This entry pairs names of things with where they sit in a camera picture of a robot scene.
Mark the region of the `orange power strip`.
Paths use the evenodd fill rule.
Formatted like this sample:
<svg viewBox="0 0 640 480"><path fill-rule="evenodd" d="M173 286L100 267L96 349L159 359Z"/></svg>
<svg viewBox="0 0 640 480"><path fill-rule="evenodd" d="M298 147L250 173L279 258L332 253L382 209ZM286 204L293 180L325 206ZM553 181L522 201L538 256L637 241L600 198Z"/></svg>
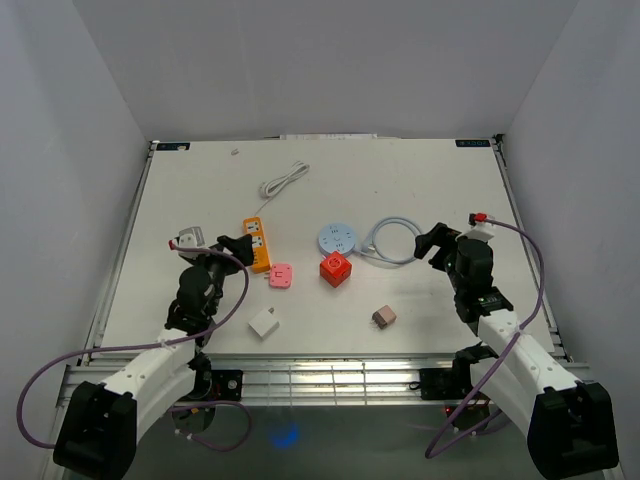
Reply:
<svg viewBox="0 0 640 480"><path fill-rule="evenodd" d="M257 216L245 219L243 233L251 236L254 257L252 271L256 274L268 272L271 269L271 261L261 219Z"/></svg>

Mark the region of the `pink plug adapter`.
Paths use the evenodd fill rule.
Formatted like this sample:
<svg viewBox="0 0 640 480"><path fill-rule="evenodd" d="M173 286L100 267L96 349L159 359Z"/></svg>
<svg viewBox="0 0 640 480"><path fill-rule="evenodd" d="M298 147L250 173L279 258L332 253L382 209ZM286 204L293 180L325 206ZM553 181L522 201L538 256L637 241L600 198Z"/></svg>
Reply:
<svg viewBox="0 0 640 480"><path fill-rule="evenodd" d="M289 289L293 283L293 267L287 263L276 263L263 273L271 288Z"/></svg>

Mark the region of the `blue round power socket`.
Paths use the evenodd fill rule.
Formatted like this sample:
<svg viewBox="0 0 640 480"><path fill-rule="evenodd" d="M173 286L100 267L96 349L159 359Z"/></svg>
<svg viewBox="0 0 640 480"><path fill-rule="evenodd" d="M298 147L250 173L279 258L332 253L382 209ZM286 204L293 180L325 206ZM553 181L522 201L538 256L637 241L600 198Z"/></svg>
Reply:
<svg viewBox="0 0 640 480"><path fill-rule="evenodd" d="M331 223L320 230L317 244L324 257L328 257L334 252L348 257L355 251L357 235L350 226L344 223Z"/></svg>

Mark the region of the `red cube socket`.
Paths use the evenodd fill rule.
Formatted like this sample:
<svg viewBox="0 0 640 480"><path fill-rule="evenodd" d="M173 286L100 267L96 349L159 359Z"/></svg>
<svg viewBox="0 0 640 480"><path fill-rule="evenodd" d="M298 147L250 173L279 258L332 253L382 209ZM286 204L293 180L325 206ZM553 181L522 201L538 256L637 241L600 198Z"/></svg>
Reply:
<svg viewBox="0 0 640 480"><path fill-rule="evenodd" d="M352 272L352 264L338 251L329 254L319 265L319 274L333 288L339 287Z"/></svg>

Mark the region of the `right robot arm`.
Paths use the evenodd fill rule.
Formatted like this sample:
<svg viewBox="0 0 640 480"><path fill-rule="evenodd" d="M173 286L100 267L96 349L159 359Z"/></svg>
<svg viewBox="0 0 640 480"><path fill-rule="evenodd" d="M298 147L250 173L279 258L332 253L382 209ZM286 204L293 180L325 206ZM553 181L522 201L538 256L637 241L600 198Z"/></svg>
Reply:
<svg viewBox="0 0 640 480"><path fill-rule="evenodd" d="M451 382L463 399L447 422L453 424L482 394L525 436L544 478L612 469L619 452L611 397L600 383L559 364L527 333L533 319L519 319L495 286L489 241L497 224L473 213L466 232L438 223L415 239L415 258L427 258L447 275L456 312L480 341L454 357Z"/></svg>

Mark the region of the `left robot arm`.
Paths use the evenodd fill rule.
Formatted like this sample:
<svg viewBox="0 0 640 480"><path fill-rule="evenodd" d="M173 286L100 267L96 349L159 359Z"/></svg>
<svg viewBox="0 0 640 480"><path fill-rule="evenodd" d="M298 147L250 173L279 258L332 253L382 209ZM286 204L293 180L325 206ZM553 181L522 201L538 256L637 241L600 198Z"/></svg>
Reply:
<svg viewBox="0 0 640 480"><path fill-rule="evenodd" d="M254 262L252 238L218 237L207 247L183 231L169 247L188 263L157 340L133 347L135 357L106 379L82 382L69 401L53 450L54 462L93 479L121 479L139 441L175 403L204 407L217 393L204 352L227 277Z"/></svg>

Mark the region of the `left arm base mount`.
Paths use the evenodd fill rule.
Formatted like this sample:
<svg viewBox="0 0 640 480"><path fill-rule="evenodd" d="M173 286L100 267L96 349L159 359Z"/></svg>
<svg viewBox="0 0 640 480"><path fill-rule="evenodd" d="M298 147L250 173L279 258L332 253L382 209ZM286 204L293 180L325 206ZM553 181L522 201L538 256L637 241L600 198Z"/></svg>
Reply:
<svg viewBox="0 0 640 480"><path fill-rule="evenodd" d="M244 372L242 370L209 370L196 374L194 390L190 397L195 400L240 401L242 398Z"/></svg>

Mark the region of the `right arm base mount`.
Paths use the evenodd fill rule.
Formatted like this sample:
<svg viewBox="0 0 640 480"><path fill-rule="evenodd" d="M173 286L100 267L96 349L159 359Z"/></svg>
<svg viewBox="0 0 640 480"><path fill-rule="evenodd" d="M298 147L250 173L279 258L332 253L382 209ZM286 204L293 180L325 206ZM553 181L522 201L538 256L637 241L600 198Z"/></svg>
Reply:
<svg viewBox="0 0 640 480"><path fill-rule="evenodd" d="M472 389L470 380L454 368L423 368L418 374L422 400L462 400Z"/></svg>

